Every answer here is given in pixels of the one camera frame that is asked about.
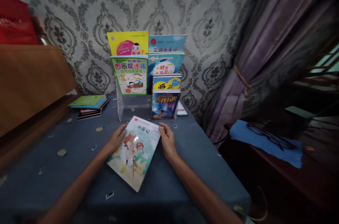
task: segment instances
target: rope tie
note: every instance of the rope tie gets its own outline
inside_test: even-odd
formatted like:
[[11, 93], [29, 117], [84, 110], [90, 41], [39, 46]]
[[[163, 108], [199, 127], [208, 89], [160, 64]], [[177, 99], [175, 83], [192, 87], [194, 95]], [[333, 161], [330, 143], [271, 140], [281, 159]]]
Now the rope tie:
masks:
[[240, 77], [241, 81], [243, 81], [244, 85], [246, 85], [247, 89], [251, 88], [250, 84], [246, 81], [246, 79], [240, 74], [236, 64], [234, 63], [233, 70]]

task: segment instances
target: gray patterned wall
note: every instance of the gray patterned wall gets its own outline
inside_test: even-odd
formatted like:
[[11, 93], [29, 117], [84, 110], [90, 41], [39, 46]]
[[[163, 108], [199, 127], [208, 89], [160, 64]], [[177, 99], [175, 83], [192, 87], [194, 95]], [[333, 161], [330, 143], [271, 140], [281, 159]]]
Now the gray patterned wall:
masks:
[[115, 93], [108, 31], [187, 34], [182, 96], [198, 121], [232, 67], [256, 0], [23, 0], [85, 94]]

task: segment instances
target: red box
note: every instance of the red box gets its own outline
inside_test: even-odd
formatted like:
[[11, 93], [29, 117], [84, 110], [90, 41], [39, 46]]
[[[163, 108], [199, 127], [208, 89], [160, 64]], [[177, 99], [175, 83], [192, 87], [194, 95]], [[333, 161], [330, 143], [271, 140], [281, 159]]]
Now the red box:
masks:
[[0, 0], [0, 44], [39, 44], [28, 4], [20, 0]]

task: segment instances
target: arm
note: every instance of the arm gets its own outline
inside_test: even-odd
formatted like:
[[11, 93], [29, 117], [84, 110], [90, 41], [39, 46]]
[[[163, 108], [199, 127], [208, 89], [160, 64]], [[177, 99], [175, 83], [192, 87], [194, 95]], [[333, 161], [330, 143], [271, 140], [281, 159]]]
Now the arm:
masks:
[[165, 123], [159, 124], [164, 127], [163, 129], [159, 126], [159, 131], [165, 156], [207, 222], [241, 224], [238, 216], [179, 157], [174, 144], [174, 134], [169, 126]]
[[126, 134], [126, 126], [127, 124], [121, 125], [113, 133], [111, 139], [38, 223], [66, 223], [72, 217], [106, 159], [112, 155], [121, 144]]

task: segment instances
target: yellow book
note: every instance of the yellow book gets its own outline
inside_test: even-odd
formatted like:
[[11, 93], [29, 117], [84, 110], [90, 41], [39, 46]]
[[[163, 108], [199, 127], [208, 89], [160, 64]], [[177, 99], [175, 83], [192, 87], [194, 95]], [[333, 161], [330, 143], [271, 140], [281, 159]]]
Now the yellow book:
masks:
[[107, 33], [112, 56], [148, 54], [148, 31]]

